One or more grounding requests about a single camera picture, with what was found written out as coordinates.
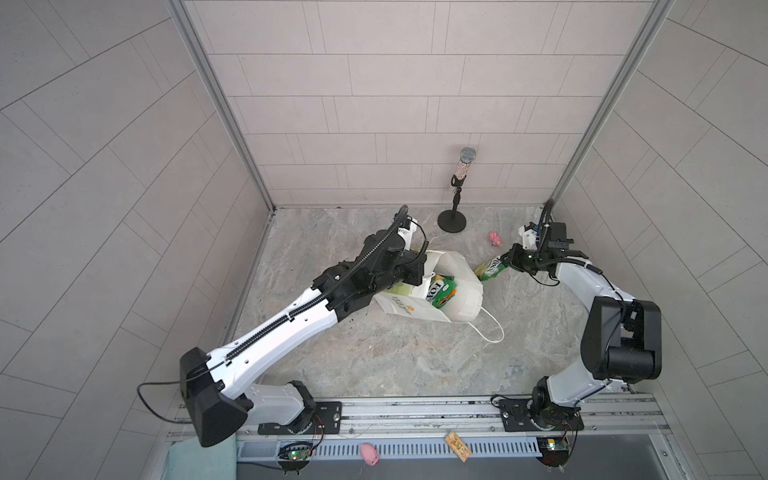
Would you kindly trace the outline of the white paper bag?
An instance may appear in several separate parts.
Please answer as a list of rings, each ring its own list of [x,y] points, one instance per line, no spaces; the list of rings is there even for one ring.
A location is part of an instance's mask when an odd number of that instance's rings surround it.
[[[404,282],[378,293],[374,300],[387,314],[409,319],[470,326],[483,340],[501,343],[505,331],[501,323],[483,307],[483,285],[463,255],[455,251],[428,250],[425,274],[418,286]],[[481,314],[493,320],[501,332],[489,339],[473,324]]]

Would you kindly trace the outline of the green Fox's spring tea bag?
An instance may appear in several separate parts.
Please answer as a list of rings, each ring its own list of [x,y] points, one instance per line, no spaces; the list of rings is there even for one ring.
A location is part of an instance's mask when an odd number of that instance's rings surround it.
[[[481,282],[484,282],[495,278],[507,267],[507,255],[502,254],[479,265],[474,273]]]

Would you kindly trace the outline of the yellow green candy bag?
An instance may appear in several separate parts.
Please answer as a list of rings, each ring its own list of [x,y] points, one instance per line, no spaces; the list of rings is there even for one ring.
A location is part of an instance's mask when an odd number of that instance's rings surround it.
[[[454,281],[454,278],[452,276],[443,276],[443,275],[435,274],[431,279],[431,283],[427,291],[426,299],[431,302],[435,294],[439,290],[447,289],[448,287],[456,288],[456,283]]]

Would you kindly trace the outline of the orange Fox's fruits bag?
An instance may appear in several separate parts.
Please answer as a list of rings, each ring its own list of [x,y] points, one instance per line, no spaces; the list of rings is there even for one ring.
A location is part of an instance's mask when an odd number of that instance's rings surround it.
[[[448,287],[447,289],[439,290],[431,301],[431,304],[438,309],[441,309],[449,300],[451,300],[456,294],[455,287]]]

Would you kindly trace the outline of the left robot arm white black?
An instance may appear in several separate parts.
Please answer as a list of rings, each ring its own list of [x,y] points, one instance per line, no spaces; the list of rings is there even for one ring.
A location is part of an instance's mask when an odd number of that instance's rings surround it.
[[[360,254],[313,280],[297,299],[268,321],[229,344],[204,352],[195,347],[180,359],[180,390],[202,447],[233,436],[246,423],[276,424],[292,433],[311,427],[316,402],[300,381],[282,386],[258,378],[294,348],[369,306],[397,283],[422,283],[426,250],[411,248],[418,223],[369,235]]]

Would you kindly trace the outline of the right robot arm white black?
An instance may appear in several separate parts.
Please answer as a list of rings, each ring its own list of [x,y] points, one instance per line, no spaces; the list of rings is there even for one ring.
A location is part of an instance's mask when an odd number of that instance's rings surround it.
[[[573,250],[566,225],[541,221],[519,229],[521,241],[502,257],[506,266],[532,277],[545,272],[568,287],[587,309],[580,357],[538,381],[528,406],[541,430],[573,425],[584,400],[614,382],[654,380],[662,371],[662,315],[611,282],[586,254]]]

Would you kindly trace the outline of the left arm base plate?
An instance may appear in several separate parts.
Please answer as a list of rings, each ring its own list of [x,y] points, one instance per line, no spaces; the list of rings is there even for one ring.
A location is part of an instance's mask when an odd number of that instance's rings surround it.
[[[259,435],[309,435],[320,431],[338,434],[342,407],[340,401],[319,401],[311,413],[302,412],[290,424],[263,423],[258,426],[257,432]]]

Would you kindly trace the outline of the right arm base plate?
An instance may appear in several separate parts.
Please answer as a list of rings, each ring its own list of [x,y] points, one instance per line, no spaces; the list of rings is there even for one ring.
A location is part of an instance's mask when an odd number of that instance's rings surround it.
[[[571,407],[562,407],[532,398],[511,398],[497,396],[491,404],[499,410],[504,431],[550,432],[581,431],[584,429],[580,412]]]

